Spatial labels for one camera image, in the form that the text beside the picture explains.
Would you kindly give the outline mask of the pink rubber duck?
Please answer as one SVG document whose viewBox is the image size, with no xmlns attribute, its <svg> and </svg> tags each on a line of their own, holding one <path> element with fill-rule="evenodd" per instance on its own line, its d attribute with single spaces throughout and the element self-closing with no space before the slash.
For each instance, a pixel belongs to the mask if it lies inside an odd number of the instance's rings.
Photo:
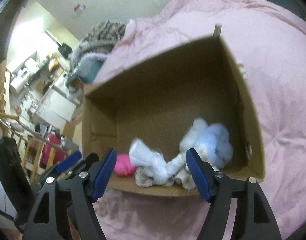
<svg viewBox="0 0 306 240">
<path fill-rule="evenodd" d="M 118 176 L 130 176 L 135 173 L 136 167 L 131 164 L 128 154 L 118 154 L 113 171 Z"/>
</svg>

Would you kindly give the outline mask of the patterned knit blanket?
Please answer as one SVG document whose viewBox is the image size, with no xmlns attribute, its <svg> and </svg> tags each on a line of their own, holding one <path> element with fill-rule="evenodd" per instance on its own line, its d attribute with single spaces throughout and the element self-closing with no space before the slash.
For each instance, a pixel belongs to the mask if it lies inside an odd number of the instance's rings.
<svg viewBox="0 0 306 240">
<path fill-rule="evenodd" d="M 71 52 L 70 70 L 86 60 L 104 63 L 114 46 L 123 39 L 127 25 L 126 22 L 105 20 L 92 27 Z"/>
</svg>

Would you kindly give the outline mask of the wooden chair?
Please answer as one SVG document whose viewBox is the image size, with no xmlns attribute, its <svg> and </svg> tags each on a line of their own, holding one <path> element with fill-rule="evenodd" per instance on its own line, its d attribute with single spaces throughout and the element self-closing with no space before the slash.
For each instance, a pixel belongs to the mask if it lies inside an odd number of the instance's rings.
<svg viewBox="0 0 306 240">
<path fill-rule="evenodd" d="M 46 144 L 52 147 L 46 165 L 47 168 L 53 165 L 56 150 L 64 152 L 65 156 L 72 153 L 71 150 L 64 150 L 60 145 L 51 143 L 47 138 L 29 129 L 17 115 L 0 112 L 0 127 L 4 136 L 15 139 L 22 169 L 28 172 L 30 182 L 33 182 L 36 177 L 41 176 L 45 171 L 40 167 L 40 161 Z"/>
</svg>

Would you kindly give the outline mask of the light blue fluffy cloth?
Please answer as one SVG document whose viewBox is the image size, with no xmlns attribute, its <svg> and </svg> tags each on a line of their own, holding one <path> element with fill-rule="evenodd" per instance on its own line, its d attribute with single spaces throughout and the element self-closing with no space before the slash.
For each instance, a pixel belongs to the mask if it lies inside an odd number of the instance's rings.
<svg viewBox="0 0 306 240">
<path fill-rule="evenodd" d="M 207 124 L 196 118 L 179 143 L 180 153 L 195 149 L 203 161 L 213 167 L 225 168 L 233 158 L 234 149 L 230 143 L 229 131 L 219 122 Z"/>
</svg>

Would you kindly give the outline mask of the red bag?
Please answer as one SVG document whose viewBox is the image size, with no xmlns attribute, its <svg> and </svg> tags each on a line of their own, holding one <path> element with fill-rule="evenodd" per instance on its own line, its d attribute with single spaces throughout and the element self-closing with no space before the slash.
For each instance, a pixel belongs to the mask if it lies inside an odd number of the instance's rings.
<svg viewBox="0 0 306 240">
<path fill-rule="evenodd" d="M 51 142 L 51 143 L 54 143 L 54 144 L 56 144 L 56 145 L 60 145 L 61 144 L 61 140 L 57 137 L 57 135 L 56 134 L 54 134 L 54 133 L 50 133 L 50 134 L 48 134 L 48 136 L 47 136 L 47 139 Z M 43 155 L 42 155 L 42 157 L 41 157 L 41 163 L 43 164 L 43 165 L 47 165 L 47 162 L 48 162 L 48 159 L 49 159 L 49 155 L 50 155 L 50 151 L 51 151 L 51 146 L 50 145 L 48 145 L 48 144 L 46 144 L 45 146 L 44 146 L 44 148 L 43 148 Z M 54 156 L 54 160 L 53 160 L 53 163 L 55 164 L 55 163 L 57 163 L 57 162 L 59 162 L 59 161 L 62 161 L 63 159 L 64 159 L 64 157 L 65 157 L 65 153 L 64 152 L 62 152 L 62 151 L 58 151 L 58 150 L 56 150 L 56 152 L 55 152 L 55 156 Z"/>
</svg>

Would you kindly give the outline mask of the beige lace scrunchie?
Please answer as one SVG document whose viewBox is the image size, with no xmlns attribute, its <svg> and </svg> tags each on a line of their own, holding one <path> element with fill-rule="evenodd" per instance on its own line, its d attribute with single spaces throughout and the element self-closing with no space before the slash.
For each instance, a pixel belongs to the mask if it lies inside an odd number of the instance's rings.
<svg viewBox="0 0 306 240">
<path fill-rule="evenodd" d="M 169 173 L 166 168 L 152 166 L 137 167 L 135 182 L 139 187 L 163 186 L 168 187 L 174 183 L 174 173 Z"/>
</svg>

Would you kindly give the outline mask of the white kitchen cabinet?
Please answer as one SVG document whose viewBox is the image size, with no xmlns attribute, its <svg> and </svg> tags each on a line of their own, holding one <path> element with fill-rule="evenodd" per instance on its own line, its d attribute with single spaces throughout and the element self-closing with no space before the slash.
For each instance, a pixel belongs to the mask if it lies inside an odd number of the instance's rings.
<svg viewBox="0 0 306 240">
<path fill-rule="evenodd" d="M 32 115 L 32 122 L 60 129 L 66 122 L 71 122 L 76 108 L 73 102 L 51 88 Z"/>
</svg>

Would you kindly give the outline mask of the brown cardboard box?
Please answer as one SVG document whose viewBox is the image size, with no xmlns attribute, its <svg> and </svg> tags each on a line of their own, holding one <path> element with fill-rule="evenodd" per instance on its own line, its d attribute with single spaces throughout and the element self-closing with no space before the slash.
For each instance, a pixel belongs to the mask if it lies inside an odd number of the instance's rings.
<svg viewBox="0 0 306 240">
<path fill-rule="evenodd" d="M 258 114 L 247 82 L 222 35 L 173 47 L 85 89 L 84 153 L 126 153 L 135 138 L 169 161 L 195 118 L 220 122 L 234 148 L 224 173 L 265 178 Z"/>
</svg>

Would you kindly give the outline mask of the cream frilly scrunchie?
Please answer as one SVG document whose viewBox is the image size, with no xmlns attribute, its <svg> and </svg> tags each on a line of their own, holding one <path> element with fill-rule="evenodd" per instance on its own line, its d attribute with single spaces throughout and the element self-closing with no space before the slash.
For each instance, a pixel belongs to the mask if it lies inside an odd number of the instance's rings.
<svg viewBox="0 0 306 240">
<path fill-rule="evenodd" d="M 174 182 L 180 184 L 186 190 L 196 188 L 192 175 L 186 169 L 186 154 L 179 153 L 172 161 L 167 163 L 167 174 L 174 179 Z"/>
</svg>

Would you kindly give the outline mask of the white sock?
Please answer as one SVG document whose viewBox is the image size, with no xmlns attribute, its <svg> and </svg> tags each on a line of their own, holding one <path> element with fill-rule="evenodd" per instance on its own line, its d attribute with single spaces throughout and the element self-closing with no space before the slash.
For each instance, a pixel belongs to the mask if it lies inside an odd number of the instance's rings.
<svg viewBox="0 0 306 240">
<path fill-rule="evenodd" d="M 148 148 L 140 139 L 136 138 L 132 141 L 129 149 L 129 158 L 131 164 L 137 167 L 152 166 L 154 168 L 166 168 L 167 164 L 164 157 Z"/>
</svg>

